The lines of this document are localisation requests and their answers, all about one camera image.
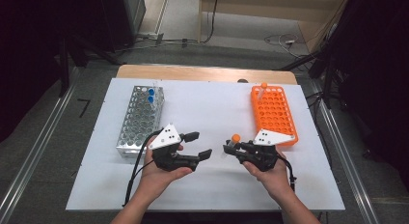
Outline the orange test tube rack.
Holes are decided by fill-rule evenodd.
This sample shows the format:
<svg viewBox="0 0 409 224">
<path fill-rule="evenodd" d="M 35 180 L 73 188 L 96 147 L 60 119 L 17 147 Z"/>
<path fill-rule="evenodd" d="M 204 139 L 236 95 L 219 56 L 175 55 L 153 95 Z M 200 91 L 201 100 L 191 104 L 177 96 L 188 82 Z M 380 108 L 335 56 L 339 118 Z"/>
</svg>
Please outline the orange test tube rack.
<svg viewBox="0 0 409 224">
<path fill-rule="evenodd" d="M 294 140 L 281 144 L 281 146 L 293 146 L 298 142 L 298 134 L 284 88 L 281 86 L 268 86 L 262 99 L 258 100 L 260 85 L 253 86 L 250 93 L 256 131 L 267 129 L 294 135 Z"/>
</svg>

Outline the white board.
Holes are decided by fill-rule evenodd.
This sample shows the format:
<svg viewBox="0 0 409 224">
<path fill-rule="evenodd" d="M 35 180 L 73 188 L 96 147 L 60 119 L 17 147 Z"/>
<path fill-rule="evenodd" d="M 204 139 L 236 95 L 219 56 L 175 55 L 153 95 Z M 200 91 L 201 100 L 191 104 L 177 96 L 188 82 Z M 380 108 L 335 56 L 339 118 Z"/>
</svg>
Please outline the white board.
<svg viewBox="0 0 409 224">
<path fill-rule="evenodd" d="M 112 79 L 68 198 L 68 210 L 122 207 L 134 162 L 121 157 L 116 144 L 133 87 L 151 83 L 145 79 Z M 199 139 L 186 144 L 184 153 L 211 150 L 212 155 L 195 172 L 172 182 L 150 209 L 277 210 L 278 205 L 238 160 L 223 154 L 222 146 L 233 134 L 244 141 L 256 135 L 251 84 L 162 80 L 159 85 L 165 96 L 160 124 L 174 124 L 181 133 L 199 132 Z M 343 210 L 302 89 L 286 85 L 284 91 L 298 134 L 297 143 L 284 150 L 296 178 L 295 193 L 311 210 Z"/>
</svg>

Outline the metal test tube rack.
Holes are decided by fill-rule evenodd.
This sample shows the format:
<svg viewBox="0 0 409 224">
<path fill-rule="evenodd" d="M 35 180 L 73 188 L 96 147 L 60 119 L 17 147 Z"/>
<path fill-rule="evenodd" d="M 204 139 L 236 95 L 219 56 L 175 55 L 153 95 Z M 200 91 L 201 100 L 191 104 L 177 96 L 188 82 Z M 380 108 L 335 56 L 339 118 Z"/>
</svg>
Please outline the metal test tube rack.
<svg viewBox="0 0 409 224">
<path fill-rule="evenodd" d="M 154 104 L 150 105 L 147 101 L 149 88 L 152 86 L 133 87 L 116 147 L 122 157 L 135 158 L 148 136 L 159 130 L 164 92 L 159 87 L 155 91 Z"/>
</svg>

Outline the person's left hand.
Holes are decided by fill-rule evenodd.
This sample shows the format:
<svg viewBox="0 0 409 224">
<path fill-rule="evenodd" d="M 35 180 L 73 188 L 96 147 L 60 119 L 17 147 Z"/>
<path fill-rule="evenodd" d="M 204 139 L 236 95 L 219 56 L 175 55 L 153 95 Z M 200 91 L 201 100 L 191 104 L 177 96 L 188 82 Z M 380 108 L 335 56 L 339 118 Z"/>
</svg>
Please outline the person's left hand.
<svg viewBox="0 0 409 224">
<path fill-rule="evenodd" d="M 151 204 L 165 189 L 174 181 L 192 173 L 187 167 L 181 167 L 174 171 L 164 171 L 156 166 L 152 158 L 152 150 L 147 149 L 145 156 L 145 168 L 138 187 L 132 197 L 137 204 Z"/>
</svg>

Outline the light wooden shelf unit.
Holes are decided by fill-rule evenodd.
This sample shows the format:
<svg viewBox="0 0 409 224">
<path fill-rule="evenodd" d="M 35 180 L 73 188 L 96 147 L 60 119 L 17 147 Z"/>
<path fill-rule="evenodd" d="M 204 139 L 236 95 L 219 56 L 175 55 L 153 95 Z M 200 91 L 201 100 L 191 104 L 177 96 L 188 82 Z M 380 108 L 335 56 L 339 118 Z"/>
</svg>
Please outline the light wooden shelf unit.
<svg viewBox="0 0 409 224">
<path fill-rule="evenodd" d="M 215 0 L 199 0 L 197 40 L 202 38 L 203 12 L 213 10 Z M 324 37 L 336 24 L 348 0 L 218 0 L 216 11 L 296 20 L 310 51 L 323 44 Z"/>
</svg>

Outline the person's right hand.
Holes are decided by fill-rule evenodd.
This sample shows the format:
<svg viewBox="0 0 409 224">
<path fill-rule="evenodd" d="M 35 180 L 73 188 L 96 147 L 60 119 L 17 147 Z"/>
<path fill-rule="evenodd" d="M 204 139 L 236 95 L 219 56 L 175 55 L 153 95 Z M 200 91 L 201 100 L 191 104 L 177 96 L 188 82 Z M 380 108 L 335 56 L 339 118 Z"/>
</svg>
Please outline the person's right hand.
<svg viewBox="0 0 409 224">
<path fill-rule="evenodd" d="M 278 159 L 275 166 L 265 172 L 261 172 L 253 163 L 248 161 L 244 161 L 243 165 L 277 203 L 281 203 L 292 191 L 287 178 L 286 164 L 282 160 Z"/>
</svg>

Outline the dark grey cabinet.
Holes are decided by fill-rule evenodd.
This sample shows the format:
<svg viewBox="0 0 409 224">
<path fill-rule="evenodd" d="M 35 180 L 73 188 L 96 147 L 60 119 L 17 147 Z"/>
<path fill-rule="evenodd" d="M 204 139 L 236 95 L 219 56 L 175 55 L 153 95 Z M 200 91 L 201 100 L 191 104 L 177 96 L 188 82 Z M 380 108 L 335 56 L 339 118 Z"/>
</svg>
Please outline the dark grey cabinet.
<svg viewBox="0 0 409 224">
<path fill-rule="evenodd" d="M 125 49 L 136 41 L 146 13 L 145 0 L 100 0 L 111 51 Z"/>
</svg>

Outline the black stand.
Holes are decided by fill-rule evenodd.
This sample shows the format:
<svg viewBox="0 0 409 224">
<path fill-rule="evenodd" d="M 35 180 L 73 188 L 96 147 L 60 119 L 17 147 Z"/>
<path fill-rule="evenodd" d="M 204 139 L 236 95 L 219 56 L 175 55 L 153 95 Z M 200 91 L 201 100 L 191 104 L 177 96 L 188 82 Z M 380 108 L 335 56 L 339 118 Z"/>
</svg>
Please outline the black stand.
<svg viewBox="0 0 409 224">
<path fill-rule="evenodd" d="M 335 76 L 335 59 L 332 56 L 332 45 L 327 42 L 318 50 L 305 56 L 292 53 L 287 47 L 286 42 L 279 42 L 279 46 L 295 58 L 293 63 L 282 67 L 281 70 L 290 71 L 307 63 L 313 63 L 308 69 L 309 77 L 311 79 L 317 79 L 319 76 L 324 75 L 323 88 L 319 97 L 323 100 L 326 108 L 331 109 L 331 99 L 339 98 L 339 96 L 331 92 Z"/>
<path fill-rule="evenodd" d="M 60 60 L 60 81 L 62 97 L 70 86 L 68 57 L 71 57 L 74 64 L 78 67 L 86 67 L 88 65 L 88 57 L 85 54 L 85 49 L 91 50 L 94 54 L 112 65 L 121 66 L 123 62 L 110 56 L 108 53 L 98 48 L 91 42 L 73 34 L 64 34 L 59 39 L 59 60 Z"/>
</svg>

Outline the dark curtain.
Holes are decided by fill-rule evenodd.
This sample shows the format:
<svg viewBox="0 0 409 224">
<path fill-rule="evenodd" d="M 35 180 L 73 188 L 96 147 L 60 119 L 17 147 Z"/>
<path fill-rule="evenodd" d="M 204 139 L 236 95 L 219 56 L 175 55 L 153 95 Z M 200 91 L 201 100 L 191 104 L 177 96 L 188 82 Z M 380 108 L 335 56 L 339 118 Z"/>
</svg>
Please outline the dark curtain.
<svg viewBox="0 0 409 224">
<path fill-rule="evenodd" d="M 409 0 L 348 0 L 337 30 L 341 98 L 409 189 Z"/>
<path fill-rule="evenodd" d="M 64 35 L 105 47 L 100 0 L 0 0 L 0 142 L 59 79 Z"/>
</svg>

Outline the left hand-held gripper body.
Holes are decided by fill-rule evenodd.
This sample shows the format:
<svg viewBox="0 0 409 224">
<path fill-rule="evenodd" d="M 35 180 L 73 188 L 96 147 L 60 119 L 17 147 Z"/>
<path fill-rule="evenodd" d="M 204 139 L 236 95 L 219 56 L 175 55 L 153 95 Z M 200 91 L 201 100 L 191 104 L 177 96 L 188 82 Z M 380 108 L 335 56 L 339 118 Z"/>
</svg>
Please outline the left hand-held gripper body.
<svg viewBox="0 0 409 224">
<path fill-rule="evenodd" d="M 177 152 L 180 144 L 184 142 L 180 135 L 173 124 L 168 124 L 149 144 L 153 161 L 158 168 L 168 172 L 181 167 L 196 170 L 200 161 L 197 155 L 183 155 Z"/>
</svg>

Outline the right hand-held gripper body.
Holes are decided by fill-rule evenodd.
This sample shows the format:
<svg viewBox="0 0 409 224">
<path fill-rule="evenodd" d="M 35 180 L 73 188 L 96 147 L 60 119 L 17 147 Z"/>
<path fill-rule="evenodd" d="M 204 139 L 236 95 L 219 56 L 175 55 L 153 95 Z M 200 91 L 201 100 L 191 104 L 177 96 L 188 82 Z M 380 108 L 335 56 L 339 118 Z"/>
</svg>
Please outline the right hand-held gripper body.
<svg viewBox="0 0 409 224">
<path fill-rule="evenodd" d="M 265 172 L 272 169 L 279 159 L 276 146 L 294 139 L 294 135 L 261 129 L 253 140 L 243 142 L 241 148 L 237 148 L 235 156 L 240 163 L 251 162 L 261 172 Z"/>
</svg>

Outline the metal floor rail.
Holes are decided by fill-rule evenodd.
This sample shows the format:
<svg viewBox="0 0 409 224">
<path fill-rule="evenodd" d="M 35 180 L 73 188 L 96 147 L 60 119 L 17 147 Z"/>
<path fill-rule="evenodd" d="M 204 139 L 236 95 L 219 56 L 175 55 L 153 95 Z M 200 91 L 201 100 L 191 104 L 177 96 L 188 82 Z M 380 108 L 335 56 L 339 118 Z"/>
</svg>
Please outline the metal floor rail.
<svg viewBox="0 0 409 224">
<path fill-rule="evenodd" d="M 49 139 L 51 138 L 57 124 L 60 122 L 61 117 L 66 110 L 82 71 L 83 69 L 78 67 L 74 67 L 72 69 L 68 78 L 71 84 L 68 86 L 67 91 L 57 99 L 50 115 L 41 129 L 39 136 L 36 139 L 36 142 L 8 187 L 5 197 L 1 200 L 0 224 L 7 224 L 11 218 L 15 206 L 17 205 L 38 163 L 40 162 L 41 156 L 47 147 Z"/>
<path fill-rule="evenodd" d="M 334 148 L 339 156 L 343 172 L 346 175 L 354 200 L 360 210 L 365 224 L 380 224 L 379 218 L 368 196 L 367 190 L 342 138 L 341 131 L 331 109 L 324 102 L 319 105 L 320 113 L 332 138 Z"/>
</svg>

